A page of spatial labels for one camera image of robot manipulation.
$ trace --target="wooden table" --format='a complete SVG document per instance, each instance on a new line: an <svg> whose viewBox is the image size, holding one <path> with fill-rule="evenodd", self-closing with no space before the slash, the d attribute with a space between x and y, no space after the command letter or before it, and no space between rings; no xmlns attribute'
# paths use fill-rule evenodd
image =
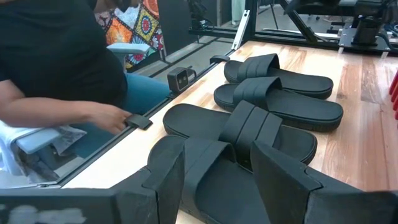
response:
<svg viewBox="0 0 398 224"><path fill-rule="evenodd" d="M336 51L247 42L231 59L278 53L282 68L330 77L335 87L328 100L340 103L344 117L340 127L329 134L314 133L317 154L310 164L316 170L362 190L398 190L398 130L389 84L398 70L398 59L370 57ZM226 83L224 63L219 64L186 92L156 113L147 131L135 130L65 188L107 189L147 164L152 146L166 132L162 118L179 103L221 110L213 101L213 91ZM201 223L180 212L178 224Z"/></svg>

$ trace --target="colorful patterned fabric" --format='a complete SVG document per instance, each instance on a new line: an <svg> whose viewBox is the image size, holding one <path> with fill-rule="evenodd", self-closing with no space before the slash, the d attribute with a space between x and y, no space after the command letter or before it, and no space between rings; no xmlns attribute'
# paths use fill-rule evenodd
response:
<svg viewBox="0 0 398 224"><path fill-rule="evenodd" d="M137 8L130 7L126 12L115 9L95 16L106 33L108 44L123 42L150 46L145 55L133 54L127 57L127 71L132 70L133 66L149 55L164 49L157 0L143 0Z"/></svg>

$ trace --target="teal pants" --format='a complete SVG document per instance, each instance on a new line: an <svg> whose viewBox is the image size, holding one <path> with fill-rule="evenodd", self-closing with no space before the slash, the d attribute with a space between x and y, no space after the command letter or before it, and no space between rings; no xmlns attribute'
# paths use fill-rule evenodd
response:
<svg viewBox="0 0 398 224"><path fill-rule="evenodd" d="M153 78L134 74L126 75L126 78L128 91L122 109L130 113L142 115L159 104L170 93L168 85ZM101 130L93 124L74 124L72 127L87 132L68 149L82 158L88 157L114 137L111 133Z"/></svg>

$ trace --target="black machine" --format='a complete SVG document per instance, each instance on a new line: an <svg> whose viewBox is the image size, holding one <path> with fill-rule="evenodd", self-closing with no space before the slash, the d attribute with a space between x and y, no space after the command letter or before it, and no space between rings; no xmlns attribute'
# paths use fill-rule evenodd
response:
<svg viewBox="0 0 398 224"><path fill-rule="evenodd" d="M200 19L205 18L205 7L201 0L187 0L192 16L193 35L207 35L224 38L235 38L237 30L227 27L202 26ZM285 14L296 25L300 33L279 29L256 29L258 0L246 1L250 18L243 34L243 41L254 40L276 44L291 44L323 49L347 50L350 52L377 53L386 57L386 53L398 53L398 45L390 43L385 24L398 21L398 0L278 0ZM343 28L339 37L321 37L307 26L299 14L317 14L334 16L352 16L353 25Z"/></svg>
<svg viewBox="0 0 398 224"><path fill-rule="evenodd" d="M213 23L205 18L207 8L201 3L201 0L188 0L191 13L192 28L197 30L213 29Z"/></svg>
<svg viewBox="0 0 398 224"><path fill-rule="evenodd" d="M308 4L320 4L331 9L338 7L340 0L293 0L285 12ZM377 51L390 51L393 46L382 27L386 23L393 22L394 12L397 8L396 0L359 0L354 5L356 20L350 28L343 29L340 47L352 47L355 49L372 48Z"/></svg>

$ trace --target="black bracket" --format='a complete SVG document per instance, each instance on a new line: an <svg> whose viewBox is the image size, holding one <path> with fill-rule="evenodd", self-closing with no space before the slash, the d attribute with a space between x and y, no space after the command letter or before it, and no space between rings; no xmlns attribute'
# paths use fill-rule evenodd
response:
<svg viewBox="0 0 398 224"><path fill-rule="evenodd" d="M214 55L210 58L210 64L212 63L220 63L220 62L229 62L231 60L228 56L225 55Z"/></svg>
<svg viewBox="0 0 398 224"><path fill-rule="evenodd" d="M150 119L138 114L131 115L126 118L124 122L130 127L139 128L141 130L147 130L153 124Z"/></svg>

